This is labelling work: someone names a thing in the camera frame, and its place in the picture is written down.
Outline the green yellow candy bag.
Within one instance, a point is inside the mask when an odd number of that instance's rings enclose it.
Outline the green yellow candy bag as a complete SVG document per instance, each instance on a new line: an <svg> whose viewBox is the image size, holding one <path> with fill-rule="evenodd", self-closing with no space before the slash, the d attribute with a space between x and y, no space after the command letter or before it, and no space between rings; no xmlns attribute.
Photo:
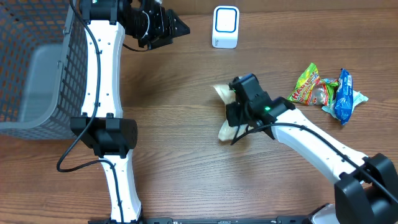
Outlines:
<svg viewBox="0 0 398 224"><path fill-rule="evenodd" d="M311 63L298 78L293 92L287 99L307 106L330 106L338 85L337 79L321 78L317 66Z"/></svg>

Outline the beige brown cookie bag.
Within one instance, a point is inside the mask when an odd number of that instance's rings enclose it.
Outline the beige brown cookie bag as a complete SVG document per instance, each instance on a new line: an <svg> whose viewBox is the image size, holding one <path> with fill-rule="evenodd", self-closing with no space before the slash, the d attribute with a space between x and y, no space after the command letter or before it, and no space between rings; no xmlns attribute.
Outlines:
<svg viewBox="0 0 398 224"><path fill-rule="evenodd" d="M236 94L229 88L228 84L213 85L213 88L225 105L236 102ZM252 129L253 127L249 126L248 124L242 124L239 126L238 136ZM226 119L220 128L218 138L220 141L232 141L237 130L238 126L235 124L230 126L228 120Z"/></svg>

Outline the blue cookie pack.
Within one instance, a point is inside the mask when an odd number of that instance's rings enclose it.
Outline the blue cookie pack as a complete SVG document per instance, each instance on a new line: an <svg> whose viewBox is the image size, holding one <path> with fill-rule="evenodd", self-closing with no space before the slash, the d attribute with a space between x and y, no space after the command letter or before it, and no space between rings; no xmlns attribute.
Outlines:
<svg viewBox="0 0 398 224"><path fill-rule="evenodd" d="M341 125L345 125L353 112L353 78L346 69L342 68L338 81L334 112Z"/></svg>

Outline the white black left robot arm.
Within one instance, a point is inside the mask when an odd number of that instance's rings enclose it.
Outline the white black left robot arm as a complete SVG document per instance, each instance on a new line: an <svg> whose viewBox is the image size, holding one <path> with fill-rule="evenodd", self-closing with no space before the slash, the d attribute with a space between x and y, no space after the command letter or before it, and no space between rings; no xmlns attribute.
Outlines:
<svg viewBox="0 0 398 224"><path fill-rule="evenodd" d="M111 200L106 223L143 223L142 204L134 183L133 150L137 144L137 123L123 116L120 96L121 53L127 35L138 41L137 52L169 45L190 28L162 1L80 1L72 5L85 28L87 43L86 91L80 115L72 117L70 128L92 149L101 164Z"/></svg>

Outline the pale green wipes packet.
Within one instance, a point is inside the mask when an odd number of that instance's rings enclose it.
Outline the pale green wipes packet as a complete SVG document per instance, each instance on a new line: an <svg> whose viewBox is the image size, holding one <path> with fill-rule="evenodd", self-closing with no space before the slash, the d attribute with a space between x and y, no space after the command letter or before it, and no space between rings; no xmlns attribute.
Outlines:
<svg viewBox="0 0 398 224"><path fill-rule="evenodd" d="M336 118L335 112L334 112L334 107L335 107L335 96L336 96L336 91L339 87L339 81L337 80L331 80L331 79L323 79L323 82L326 84L326 89L327 89L327 96L331 100L328 100L328 105L325 105L322 107L322 110L331 114L332 117ZM367 96L364 96L360 91L355 91L353 90L353 111L356 106L358 106L360 103L367 102L369 98Z"/></svg>

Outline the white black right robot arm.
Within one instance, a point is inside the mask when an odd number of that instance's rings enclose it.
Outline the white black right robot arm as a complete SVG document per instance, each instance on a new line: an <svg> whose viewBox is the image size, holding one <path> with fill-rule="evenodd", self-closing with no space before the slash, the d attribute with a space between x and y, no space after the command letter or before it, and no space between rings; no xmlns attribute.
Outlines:
<svg viewBox="0 0 398 224"><path fill-rule="evenodd" d="M369 157L340 143L285 98L272 100L253 74L228 86L239 120L251 127L233 142L264 132L299 153L333 185L335 202L316 209L304 223L397 223L397 171L388 157Z"/></svg>

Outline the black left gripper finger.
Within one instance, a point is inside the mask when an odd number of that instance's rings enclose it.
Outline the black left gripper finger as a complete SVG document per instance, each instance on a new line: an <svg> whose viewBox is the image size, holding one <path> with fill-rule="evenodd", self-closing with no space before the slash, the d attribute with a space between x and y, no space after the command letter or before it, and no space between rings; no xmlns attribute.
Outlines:
<svg viewBox="0 0 398 224"><path fill-rule="evenodd" d="M167 17L170 20L170 25L173 30L188 30L188 26L186 25L186 23L184 23L179 18L179 16L177 15L177 13L174 10L168 9L168 10L166 10L166 13L167 13Z"/></svg>
<svg viewBox="0 0 398 224"><path fill-rule="evenodd" d="M170 28L170 40L181 37L184 35L190 34L190 28L189 27L171 27Z"/></svg>

